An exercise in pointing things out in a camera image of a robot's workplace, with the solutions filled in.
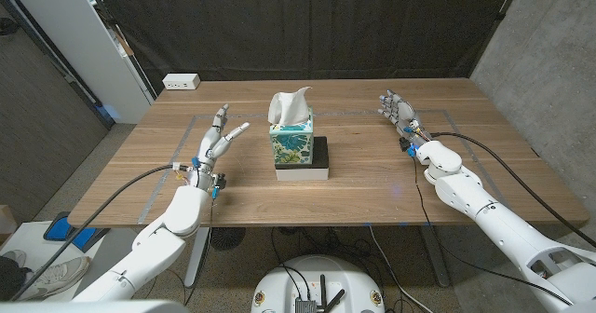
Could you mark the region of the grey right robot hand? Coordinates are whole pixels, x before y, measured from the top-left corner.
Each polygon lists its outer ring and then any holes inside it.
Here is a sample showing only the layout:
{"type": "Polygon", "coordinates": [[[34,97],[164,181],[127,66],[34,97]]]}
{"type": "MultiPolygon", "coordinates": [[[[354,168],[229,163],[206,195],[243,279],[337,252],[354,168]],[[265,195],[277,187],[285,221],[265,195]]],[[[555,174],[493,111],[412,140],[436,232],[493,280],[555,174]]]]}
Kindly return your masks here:
{"type": "Polygon", "coordinates": [[[387,118],[396,127],[398,134],[414,148],[431,141],[419,115],[399,94],[388,89],[386,95],[379,97],[379,101],[381,108],[378,113],[387,118]]]}

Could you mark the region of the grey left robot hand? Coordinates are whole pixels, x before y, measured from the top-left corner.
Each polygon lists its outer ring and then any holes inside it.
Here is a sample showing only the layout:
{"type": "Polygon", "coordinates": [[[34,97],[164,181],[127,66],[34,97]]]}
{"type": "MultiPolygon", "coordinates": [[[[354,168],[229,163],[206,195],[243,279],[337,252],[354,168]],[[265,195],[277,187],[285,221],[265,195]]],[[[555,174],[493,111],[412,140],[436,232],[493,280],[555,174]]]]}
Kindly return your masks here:
{"type": "Polygon", "coordinates": [[[230,147],[231,142],[249,128],[250,123],[245,122],[232,129],[228,134],[222,135],[227,122],[229,104],[224,104],[215,114],[211,127],[206,131],[196,156],[192,159],[191,185],[207,191],[212,185],[212,172],[215,163],[230,147]]]}

